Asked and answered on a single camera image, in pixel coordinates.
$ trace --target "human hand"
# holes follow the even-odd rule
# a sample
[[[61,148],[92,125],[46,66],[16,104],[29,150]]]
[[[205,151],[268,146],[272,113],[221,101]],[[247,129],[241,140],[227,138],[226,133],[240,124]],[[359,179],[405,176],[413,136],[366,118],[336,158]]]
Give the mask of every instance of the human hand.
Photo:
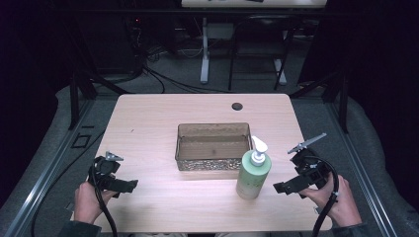
[[[327,214],[332,218],[336,224],[340,227],[351,226],[361,224],[363,221],[361,215],[358,212],[357,205],[352,196],[349,182],[342,176],[338,176],[339,179],[339,196],[337,196],[337,202],[335,202]],[[320,190],[305,189],[299,193],[303,196],[309,197],[314,201],[320,208],[324,208],[326,203],[329,201],[330,195],[333,192],[333,175],[329,173],[326,185]]]
[[[102,199],[107,204],[116,192],[104,191],[102,192]],[[99,207],[98,199],[96,198],[95,188],[88,182],[84,182],[75,191],[75,207],[74,220],[93,224],[102,213]]]

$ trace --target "human arm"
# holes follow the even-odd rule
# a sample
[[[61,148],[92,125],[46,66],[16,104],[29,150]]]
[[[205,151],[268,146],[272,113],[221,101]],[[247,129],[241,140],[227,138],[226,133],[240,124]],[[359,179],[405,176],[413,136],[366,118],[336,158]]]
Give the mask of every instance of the human arm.
[[[102,199],[107,204],[116,193],[102,192]],[[96,198],[95,188],[84,182],[75,191],[74,220],[65,223],[58,236],[97,236],[101,228],[94,225],[96,218],[102,213]]]
[[[337,202],[328,212],[328,216],[340,227],[333,229],[335,236],[370,236],[367,225],[363,220],[355,203],[349,182],[338,176],[339,195]],[[326,185],[320,190],[305,189],[299,193],[309,197],[317,206],[324,208],[333,192],[333,176],[330,173]]]

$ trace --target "black circular marker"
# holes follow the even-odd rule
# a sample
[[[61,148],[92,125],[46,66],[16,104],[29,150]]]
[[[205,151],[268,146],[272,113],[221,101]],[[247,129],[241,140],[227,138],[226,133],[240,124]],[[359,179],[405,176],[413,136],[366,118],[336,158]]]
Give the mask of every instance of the black circular marker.
[[[241,105],[240,103],[233,103],[233,105],[231,105],[231,107],[232,107],[235,111],[241,111],[241,109],[243,109],[243,105]]]

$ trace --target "gray floor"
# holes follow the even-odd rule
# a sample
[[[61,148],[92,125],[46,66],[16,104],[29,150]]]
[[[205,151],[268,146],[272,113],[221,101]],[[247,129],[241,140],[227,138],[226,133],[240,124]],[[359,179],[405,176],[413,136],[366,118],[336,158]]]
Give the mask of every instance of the gray floor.
[[[185,50],[189,56],[183,52],[177,56],[162,53],[158,61],[149,62],[148,66],[175,81],[213,89],[203,92],[224,93],[228,77],[227,51],[224,46],[225,42],[221,41],[211,48],[209,83],[206,85],[200,83],[202,55],[192,57],[197,54],[197,50]],[[277,92],[273,90],[274,80],[236,80],[233,83],[233,92],[290,94],[298,90],[296,80],[308,48],[309,41],[296,39],[293,42],[285,71],[289,84]],[[167,80],[162,81],[165,93],[190,93]],[[161,84],[146,74],[118,85],[138,94],[162,92]],[[37,216],[36,236],[56,235],[71,215],[66,207],[72,203],[74,190],[86,177],[87,167],[91,164],[100,143],[100,134],[106,128],[118,98],[107,88],[101,85],[96,87],[99,92],[97,100],[85,101],[80,97],[82,120],[72,131],[67,130],[70,125],[69,89],[64,88],[56,94],[59,108],[53,123],[21,182],[0,211],[1,236],[31,236],[31,216],[39,203],[36,197],[38,195],[42,197],[45,190],[42,187],[49,187],[51,180],[75,161],[44,198]],[[350,132],[344,134],[336,124],[335,106],[323,104],[319,100],[318,95],[321,91],[319,88],[304,98],[293,100],[295,114],[304,138],[327,132],[328,136],[321,142],[313,144],[312,148],[321,157],[329,160],[338,173],[350,181],[361,215],[369,224],[372,236],[418,236],[417,212],[398,195],[391,178],[386,173],[379,139],[362,108],[356,102],[350,101],[348,110]],[[83,148],[74,147],[79,145],[74,144],[74,141],[80,142],[81,139],[77,139],[80,135],[90,137],[89,144],[93,144],[84,154],[82,154]],[[310,233],[281,232],[272,235],[296,237],[309,236]],[[321,236],[331,236],[330,231],[322,232]]]

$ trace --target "black cable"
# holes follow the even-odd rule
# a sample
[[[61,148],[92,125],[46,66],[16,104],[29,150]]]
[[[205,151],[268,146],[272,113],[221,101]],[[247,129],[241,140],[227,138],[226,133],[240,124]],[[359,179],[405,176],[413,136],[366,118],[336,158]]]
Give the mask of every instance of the black cable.
[[[137,78],[139,75],[141,75],[142,70],[138,70],[135,72],[132,72],[129,76],[127,76],[126,78],[119,78],[119,79],[107,79],[109,82],[114,83],[114,84],[119,84],[119,83],[123,83],[123,82],[128,82],[128,81],[132,81],[133,79]]]
[[[96,164],[96,159],[93,160],[90,175],[92,176],[92,179],[93,179],[93,186],[95,188],[96,198],[98,199],[99,207],[102,209],[106,218],[108,219],[109,224],[111,225],[111,229],[112,229],[112,233],[113,233],[114,237],[118,237],[117,225],[115,224],[114,219],[112,218],[111,214],[109,213],[108,208],[106,207],[105,202],[102,198],[102,192],[101,192],[101,190],[99,190],[98,185],[96,183],[95,164]]]
[[[181,90],[184,90],[184,91],[186,91],[186,92],[189,92],[189,93],[193,93],[193,94],[200,94],[200,93],[203,93],[203,92],[201,92],[201,91],[198,91],[198,90],[196,90],[196,89],[193,89],[193,88],[188,88],[188,89],[185,89],[185,88],[182,88],[182,87],[180,87],[179,85],[178,85],[178,83],[177,82],[175,82],[175,81],[169,81],[170,83],[172,83],[174,86],[176,86],[177,88],[179,88],[179,89],[181,89]]]
[[[317,220],[313,227],[313,232],[311,234],[311,237],[316,237],[318,236],[318,232],[320,230],[321,225],[323,224],[324,218],[326,218],[327,213],[329,213],[333,204],[336,202],[336,198],[338,196],[338,191],[339,191],[339,180],[338,180],[339,178],[338,178],[338,174],[335,168],[328,161],[321,159],[318,156],[304,156],[304,158],[313,158],[313,159],[317,159],[319,161],[326,163],[326,165],[329,167],[333,175],[333,192],[329,197],[329,201],[326,203],[326,205],[323,207],[320,214],[318,215]]]
[[[43,204],[43,202],[45,201],[46,196],[49,194],[49,192],[52,190],[52,188],[56,185],[56,183],[58,182],[59,179],[61,179],[61,177],[65,174],[65,172],[68,171],[68,169],[78,160],[80,159],[80,157],[82,155],[84,155],[84,153],[86,153],[87,150],[90,149],[90,147],[92,147],[93,144],[95,144],[95,142],[105,133],[105,131],[103,130],[93,141],[90,145],[88,145],[83,152],[78,155],[70,164],[68,164],[64,170],[61,172],[61,174],[58,175],[58,177],[52,182],[52,184],[49,186],[49,188],[46,190],[45,194],[43,195],[40,204],[37,206],[37,209],[34,213],[34,216],[32,217],[32,224],[31,224],[31,236],[35,237],[35,224],[37,221],[37,216],[40,212],[41,206]]]
[[[293,40],[301,40],[301,41],[312,42],[312,37],[303,37],[303,38],[293,37]]]
[[[161,46],[155,46],[147,51],[147,60],[150,62],[157,62],[160,60],[160,53],[163,52]]]
[[[151,76],[153,76],[161,84],[162,90],[161,90],[160,94],[164,94],[166,92],[166,88],[164,87],[164,83],[156,75],[154,75],[152,72],[149,72],[149,74]]]
[[[172,82],[172,83],[179,84],[179,85],[181,85],[181,86],[184,86],[184,87],[188,88],[189,90],[194,90],[194,91],[196,91],[196,93],[204,93],[204,92],[201,92],[201,91],[198,91],[198,90],[210,91],[210,92],[221,92],[221,93],[232,93],[232,92],[229,92],[229,91],[221,91],[221,90],[208,89],[208,88],[201,88],[201,87],[195,87],[195,86],[187,85],[187,84],[184,84],[184,83],[181,83],[181,82],[175,81],[175,80],[173,80],[173,79],[171,79],[171,78],[169,78],[169,77],[167,77],[167,76],[164,76],[164,75],[162,75],[162,74],[160,74],[160,73],[158,73],[158,72],[154,71],[153,69],[151,69],[151,68],[147,67],[146,65],[144,65],[144,67],[143,67],[143,68],[144,68],[144,70],[146,70],[147,72],[152,72],[152,73],[154,73],[154,74],[156,74],[156,75],[160,76],[161,78],[163,78],[163,79],[165,79],[165,80],[168,80],[168,81],[170,81],[170,82]]]

